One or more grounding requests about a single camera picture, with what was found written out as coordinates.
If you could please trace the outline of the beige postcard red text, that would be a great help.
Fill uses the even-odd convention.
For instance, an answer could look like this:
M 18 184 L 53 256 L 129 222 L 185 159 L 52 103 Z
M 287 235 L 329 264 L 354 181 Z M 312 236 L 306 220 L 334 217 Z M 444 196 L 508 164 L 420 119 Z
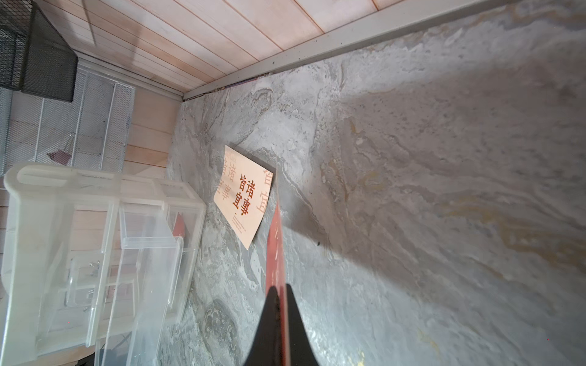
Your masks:
M 266 212 L 273 173 L 226 146 L 214 202 L 245 249 Z

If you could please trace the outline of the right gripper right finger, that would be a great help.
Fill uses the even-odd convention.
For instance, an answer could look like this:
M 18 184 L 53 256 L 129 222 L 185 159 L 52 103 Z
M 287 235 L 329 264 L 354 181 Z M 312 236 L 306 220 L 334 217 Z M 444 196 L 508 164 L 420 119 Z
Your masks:
M 290 284 L 286 285 L 288 308 L 288 344 L 291 365 L 319 366 L 311 349 L 308 335 Z

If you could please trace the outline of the white plastic drawer organizer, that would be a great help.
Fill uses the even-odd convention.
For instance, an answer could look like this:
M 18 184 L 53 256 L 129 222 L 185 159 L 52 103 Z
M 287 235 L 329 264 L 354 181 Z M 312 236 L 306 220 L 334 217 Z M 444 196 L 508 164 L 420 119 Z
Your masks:
M 1 303 L 1 363 L 20 365 L 85 346 L 96 352 L 105 291 L 120 247 L 122 204 L 161 207 L 186 236 L 167 326 L 180 322 L 189 297 L 206 206 L 184 182 L 21 163 L 4 177 L 9 192 Z

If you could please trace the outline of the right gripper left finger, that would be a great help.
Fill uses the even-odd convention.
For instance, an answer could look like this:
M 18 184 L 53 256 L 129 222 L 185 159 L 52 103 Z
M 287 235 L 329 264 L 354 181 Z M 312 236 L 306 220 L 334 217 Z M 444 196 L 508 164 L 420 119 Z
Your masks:
M 281 311 L 276 287 L 271 287 L 266 296 L 256 335 L 244 365 L 281 365 Z

